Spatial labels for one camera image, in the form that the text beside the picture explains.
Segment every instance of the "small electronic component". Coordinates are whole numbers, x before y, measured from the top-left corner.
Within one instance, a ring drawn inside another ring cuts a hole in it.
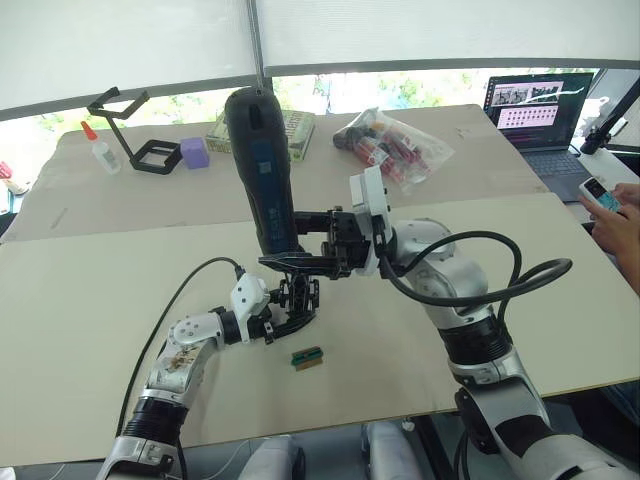
[[[291,354],[291,365],[296,371],[306,370],[309,367],[320,365],[324,352],[320,347],[311,347]]]

